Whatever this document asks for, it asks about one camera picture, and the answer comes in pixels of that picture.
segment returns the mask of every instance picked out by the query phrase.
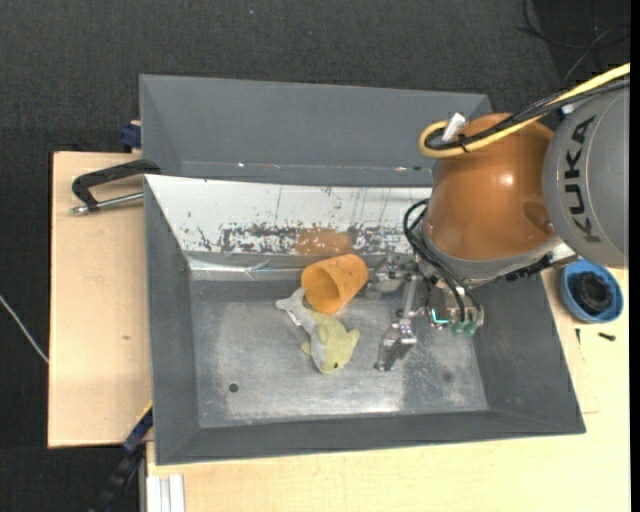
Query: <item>orange cup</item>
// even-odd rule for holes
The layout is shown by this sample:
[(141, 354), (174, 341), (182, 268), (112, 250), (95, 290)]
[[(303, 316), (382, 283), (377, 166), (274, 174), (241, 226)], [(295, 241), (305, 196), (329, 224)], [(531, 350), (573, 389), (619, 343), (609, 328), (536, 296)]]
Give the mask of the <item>orange cup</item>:
[(309, 303), (330, 315), (353, 299), (369, 279), (367, 264), (355, 254), (318, 261), (302, 271)]

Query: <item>wire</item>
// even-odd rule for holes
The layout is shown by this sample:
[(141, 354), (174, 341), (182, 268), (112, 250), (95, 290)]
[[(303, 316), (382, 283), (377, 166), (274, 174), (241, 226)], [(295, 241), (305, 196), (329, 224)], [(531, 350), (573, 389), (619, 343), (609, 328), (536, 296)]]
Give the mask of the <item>wire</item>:
[[(522, 1), (522, 14), (524, 16), (524, 20), (525, 20), (527, 26), (526, 27), (518, 27), (519, 30), (522, 30), (523, 32), (526, 32), (528, 34), (534, 35), (534, 36), (538, 37), (539, 39), (542, 39), (543, 41), (546, 41), (547, 43), (555, 44), (556, 46), (561, 46), (563, 48), (572, 48), (574, 50), (587, 50), (587, 49), (589, 49), (590, 46), (593, 45), (593, 42), (591, 44), (588, 44), (588, 45), (567, 43), (565, 41), (560, 41), (558, 39), (553, 39), (553, 38), (547, 36), (546, 34), (543, 34), (542, 32), (540, 32), (533, 25), (533, 23), (531, 21), (531, 17), (529, 16), (529, 9), (527, 8), (527, 4), (528, 4), (528, 0), (523, 0)], [(594, 35), (595, 35), (595, 34), (597, 34), (598, 30), (597, 30), (597, 25), (595, 24), (595, 12), (593, 11), (593, 5), (591, 7), (592, 7), (591, 16), (592, 16), (592, 19), (593, 19)], [(622, 28), (622, 27), (630, 27), (630, 25), (628, 23), (621, 23), (621, 24), (615, 24), (611, 28)], [(616, 45), (618, 43), (621, 43), (625, 39), (627, 39), (630, 35), (631, 35), (631, 31), (629, 31), (628, 33), (626, 33), (623, 36), (619, 37), (618, 39), (615, 39), (614, 41), (611, 41), (611, 42), (606, 43), (606, 44), (601, 44), (599, 46), (594, 46), (592, 49), (593, 50), (600, 50), (602, 48), (608, 48), (610, 46), (614, 46), (614, 45)]]
[[(580, 95), (589, 93), (590, 91), (598, 89), (603, 85), (622, 78), (630, 73), (630, 63), (618, 66), (617, 68), (602, 73), (567, 92), (559, 94), (558, 96), (554, 96), (554, 99), (550, 100), (548, 105), (556, 105), (556, 107), (559, 107), (565, 100), (575, 101), (576, 98), (580, 97)], [(485, 130), (483, 134), (477, 134), (472, 137), (464, 137), (463, 135), (460, 135), (459, 140), (456, 142), (442, 144), (440, 146), (433, 146), (432, 141), (436, 137), (442, 135), (442, 132), (449, 123), (447, 120), (438, 121), (428, 126), (422, 132), (418, 139), (418, 147), (420, 148), (420, 151), (422, 151), (422, 153), (431, 158), (449, 158), (453, 156), (460, 156), (464, 153), (470, 153), (471, 151), (475, 151), (477, 149), (488, 146), (489, 144), (492, 144), (493, 142), (496, 142), (506, 137), (507, 135), (515, 133), (525, 126), (533, 123), (534, 121), (537, 121), (545, 114), (546, 112), (543, 112), (539, 115), (532, 115), (524, 121), (515, 123), (513, 116), (511, 116), (496, 124), (495, 126), (489, 128), (488, 130)]]
[[(598, 35), (600, 34), (600, 27), (598, 26), (598, 17), (596, 16), (595, 0), (589, 0), (589, 10), (591, 11), (591, 29), (593, 32), (593, 37), (597, 38)], [(587, 54), (589, 53), (592, 54), (591, 57), (593, 58), (593, 62), (595, 63), (596, 67), (600, 70), (600, 72), (604, 71), (605, 68), (602, 65), (602, 59), (600, 58), (600, 49), (594, 47), (591, 50), (587, 50)]]
[(611, 32), (613, 32), (613, 30), (615, 30), (614, 27), (611, 27), (610, 29), (605, 30), (598, 37), (596, 37), (587, 48), (585, 48), (584, 53), (580, 56), (580, 58), (578, 60), (576, 60), (574, 62), (573, 66), (571, 66), (571, 68), (569, 68), (569, 71), (567, 71), (565, 73), (565, 75), (564, 75), (564, 77), (562, 79), (562, 86), (563, 87), (569, 81), (569, 77), (575, 72), (576, 69), (578, 69), (578, 66), (582, 63), (582, 61), (584, 59), (586, 59), (591, 52), (594, 52), (594, 51), (597, 50), (598, 42), (600, 40), (602, 40), (603, 38), (605, 38), (607, 35), (609, 35)]
[[(423, 205), (425, 206), (425, 208), (422, 210), (422, 212), (420, 212), (418, 217), (412, 222), (411, 226), (409, 226), (410, 215), (417, 208)], [(424, 245), (422, 243), (422, 240), (416, 237), (416, 235), (413, 233), (413, 230), (415, 229), (415, 227), (424, 218), (424, 215), (427, 212), (428, 205), (429, 205), (429, 199), (423, 199), (422, 201), (418, 201), (417, 203), (409, 207), (409, 209), (404, 215), (404, 219), (402, 223), (404, 234), (407, 240), (409, 241), (409, 244), (418, 253), (418, 255), (422, 259), (424, 259), (427, 263), (432, 265), (438, 272), (440, 272), (442, 279), (447, 284), (447, 287), (451, 290), (451, 293), (453, 293), (453, 296), (456, 299), (456, 302), (458, 304), (458, 309), (460, 311), (460, 321), (464, 322), (466, 317), (465, 306), (464, 306), (464, 302), (462, 301), (462, 297), (460, 296), (460, 293), (458, 292), (458, 289), (456, 288), (455, 285), (457, 284), (464, 290), (465, 294), (471, 299), (471, 302), (473, 302), (473, 305), (476, 307), (478, 311), (480, 311), (481, 309), (480, 304), (476, 301), (469, 287), (458, 276), (456, 276), (455, 273), (452, 272), (451, 269), (433, 251), (431, 251), (426, 245)]]
[(35, 349), (35, 351), (38, 353), (38, 355), (42, 358), (42, 360), (49, 364), (49, 358), (47, 357), (47, 355), (44, 353), (44, 351), (40, 348), (40, 345), (38, 345), (38, 343), (36, 342), (36, 340), (33, 339), (33, 336), (31, 336), (31, 334), (29, 333), (29, 331), (27, 330), (27, 328), (24, 326), (24, 324), (22, 323), (22, 320), (20, 320), (20, 318), (18, 317), (18, 315), (16, 314), (16, 312), (11, 308), (11, 306), (9, 306), (9, 304), (7, 303), (6, 300), (4, 300), (4, 297), (2, 295), (0, 295), (0, 303), (2, 303), (2, 305), (5, 307), (5, 309), (9, 312), (9, 314), (11, 315), (11, 317), (16, 321), (16, 323), (18, 324), (18, 326), (20, 327), (20, 329), (22, 329), (22, 332), (24, 333), (24, 335), (26, 336), (26, 338), (29, 340), (29, 343), (31, 343), (31, 346)]
[(564, 99), (562, 101), (558, 101), (557, 103), (541, 104), (541, 105), (539, 105), (539, 106), (537, 106), (535, 108), (533, 106), (531, 106), (531, 107), (527, 108), (526, 110), (523, 110), (519, 114), (515, 114), (513, 116), (513, 118), (516, 121), (523, 121), (523, 120), (529, 119), (530, 117), (533, 117), (535, 115), (546, 114), (546, 113), (552, 112), (553, 110), (557, 110), (559, 108), (562, 108), (565, 105), (568, 105), (570, 103), (575, 103), (576, 101), (580, 101), (582, 99), (589, 98), (591, 96), (604, 94), (606, 92), (612, 92), (612, 91), (617, 91), (618, 89), (624, 89), (625, 87), (629, 87), (630, 85), (631, 85), (631, 79), (630, 78), (622, 78), (622, 79), (616, 80), (615, 82), (612, 82), (610, 84), (606, 84), (606, 85), (597, 87), (595, 89), (592, 89), (591, 91), (583, 92), (582, 94), (579, 94), (578, 96), (574, 96), (572, 98), (567, 98), (567, 99)]

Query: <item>black cable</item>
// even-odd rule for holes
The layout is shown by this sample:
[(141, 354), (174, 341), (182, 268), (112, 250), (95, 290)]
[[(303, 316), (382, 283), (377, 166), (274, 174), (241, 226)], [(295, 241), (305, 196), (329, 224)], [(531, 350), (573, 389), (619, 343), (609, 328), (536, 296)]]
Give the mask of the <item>black cable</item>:
[(562, 87), (564, 87), (567, 84), (567, 82), (569, 81), (569, 77), (575, 72), (575, 70), (582, 63), (582, 61), (584, 59), (586, 59), (589, 56), (590, 53), (592, 53), (593, 51), (597, 50), (598, 42), (601, 39), (603, 39), (604, 37), (606, 37), (607, 35), (609, 35), (613, 30), (614, 30), (614, 27), (611, 27), (611, 28), (605, 30), (604, 32), (602, 32), (602, 34), (600, 34), (598, 37), (596, 37), (587, 48), (585, 48), (584, 53), (580, 56), (580, 58), (578, 60), (576, 60), (573, 63), (573, 66), (571, 66), (571, 68), (569, 68), (569, 71), (567, 71), (566, 74), (564, 75), (564, 78), (562, 79), (562, 83), (561, 83)]
[[(467, 284), (464, 283), (458, 276), (456, 276), (455, 273), (452, 272), (451, 269), (449, 269), (449, 267), (436, 254), (429, 250), (413, 233), (413, 229), (415, 229), (418, 223), (424, 218), (424, 215), (427, 212), (426, 206), (428, 206), (428, 204), (429, 199), (423, 199), (422, 201), (418, 201), (417, 203), (413, 204), (407, 210), (403, 219), (404, 234), (414, 251), (416, 251), (422, 259), (432, 265), (438, 272), (440, 272), (442, 279), (447, 284), (447, 287), (451, 290), (456, 299), (458, 308), (460, 310), (460, 321), (464, 322), (466, 318), (464, 302), (462, 301), (462, 297), (460, 296), (460, 293), (458, 292), (458, 289), (455, 285), (458, 284), (458, 286), (460, 286), (464, 290), (465, 294), (469, 296), (471, 302), (478, 311), (480, 311), (481, 309), (480, 304), (476, 301)], [(411, 226), (409, 226), (409, 217), (411, 213), (413, 213), (417, 208), (423, 205), (425, 206), (425, 208), (413, 221)]]
[[(423, 199), (422, 201), (419, 201), (417, 204), (418, 205), (427, 205), (429, 204), (430, 199)], [(425, 208), (424, 210), (422, 210), (422, 212), (420, 213), (420, 215), (418, 216), (418, 218), (413, 222), (413, 224), (411, 225), (411, 230), (413, 230), (416, 225), (418, 224), (418, 222), (424, 217), (424, 215), (427, 213), (427, 208)], [(460, 279), (440, 258), (438, 258), (438, 256), (436, 254), (434, 254), (432, 251), (430, 251), (426, 246), (424, 246), (422, 244), (421, 240), (418, 240), (417, 237), (415, 235), (413, 235), (413, 233), (411, 233), (411, 235), (414, 237), (415, 241), (422, 246), (423, 250), (427, 253), (429, 253), (431, 256), (431, 258), (433, 260), (435, 260), (436, 264), (440, 267), (440, 270), (444, 270), (444, 272), (446, 272), (457, 284), (458, 286), (460, 286), (464, 292), (469, 296), (469, 298), (471, 299), (471, 301), (473, 302), (473, 305), (478, 309), (478, 311), (480, 310), (480, 304), (478, 303), (478, 301), (475, 300), (473, 294), (471, 293), (471, 289), (469, 288), (469, 286), (462, 281), (462, 279)]]
[[(591, 29), (593, 32), (594, 39), (600, 35), (600, 27), (598, 26), (598, 17), (596, 16), (596, 2), (595, 0), (589, 0), (589, 10), (591, 11)], [(593, 58), (593, 62), (595, 62), (596, 67), (602, 73), (604, 71), (604, 66), (602, 65), (602, 59), (600, 58), (600, 52), (598, 48), (593, 48), (591, 50), (591, 55)]]
[(444, 128), (441, 130), (436, 130), (425, 139), (424, 145), (425, 147), (428, 147), (429, 149), (433, 149), (433, 150), (453, 149), (453, 148), (459, 148), (459, 147), (464, 148), (468, 144), (480, 141), (496, 133), (500, 133), (501, 131), (511, 128), (514, 125), (528, 121), (529, 119), (532, 119), (534, 117), (544, 115), (553, 110), (558, 110), (564, 107), (565, 105), (568, 105), (570, 103), (575, 103), (577, 101), (580, 101), (585, 98), (589, 98), (591, 96), (604, 94), (606, 92), (611, 92), (623, 87), (628, 87), (630, 83), (631, 83), (630, 79), (617, 80), (608, 84), (601, 85), (589, 91), (576, 94), (569, 98), (565, 98), (564, 100), (560, 100), (560, 101), (556, 101), (555, 103), (552, 103), (555, 99), (557, 99), (559, 96), (561, 96), (566, 92), (566, 91), (561, 91), (559, 93), (555, 93), (551, 96), (548, 96), (543, 100), (536, 101), (535, 103), (525, 108), (521, 112), (511, 115), (506, 119), (503, 119), (499, 123), (496, 123), (490, 128), (487, 128), (486, 130), (483, 130), (479, 133), (476, 133), (470, 136), (465, 136), (463, 133), (460, 133), (458, 134), (458, 139), (452, 142), (433, 144), (433, 141), (442, 135)]
[(88, 512), (111, 512), (116, 502), (133, 481), (144, 461), (145, 445), (138, 445), (132, 453), (125, 453), (114, 472), (109, 476), (105, 488), (98, 495)]
[[(579, 45), (579, 44), (573, 44), (573, 43), (567, 43), (565, 41), (560, 41), (558, 39), (553, 39), (549, 36), (547, 36), (546, 34), (543, 34), (542, 32), (540, 32), (534, 25), (533, 22), (531, 21), (531, 17), (529, 16), (529, 9), (527, 8), (527, 2), (528, 0), (523, 0), (522, 1), (522, 14), (524, 17), (524, 20), (527, 24), (526, 27), (517, 27), (519, 30), (522, 30), (523, 32), (526, 32), (528, 34), (534, 35), (539, 39), (542, 39), (543, 41), (550, 43), (550, 44), (555, 44), (556, 46), (561, 46), (563, 48), (571, 48), (574, 50), (587, 50), (589, 49), (589, 47), (593, 44), (593, 42), (591, 42), (588, 45)], [(612, 25), (610, 28), (622, 28), (622, 27), (631, 27), (630, 24), (628, 23), (618, 23), (615, 25)], [(629, 30), (628, 33), (624, 34), (623, 36), (619, 37), (618, 39), (615, 39), (614, 41), (610, 41), (609, 43), (606, 44), (601, 44), (599, 46), (594, 46), (593, 49), (595, 50), (600, 50), (602, 48), (608, 48), (610, 46), (614, 46), (618, 43), (621, 43), (622, 41), (624, 41), (625, 39), (627, 39), (628, 37), (631, 36), (631, 30)]]

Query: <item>floor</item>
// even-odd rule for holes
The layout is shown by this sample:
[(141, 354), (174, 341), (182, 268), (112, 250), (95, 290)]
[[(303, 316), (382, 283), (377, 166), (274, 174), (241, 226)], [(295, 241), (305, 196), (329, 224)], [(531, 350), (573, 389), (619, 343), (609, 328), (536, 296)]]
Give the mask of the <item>floor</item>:
[[(48, 155), (124, 151), (140, 73), (483, 92), (514, 111), (629, 61), (630, 19), (630, 0), (3, 0), (0, 294), (46, 351)], [(118, 448), (46, 449), (47, 367), (2, 309), (0, 388), (0, 510), (86, 510)], [(136, 507), (130, 488), (114, 510)]]

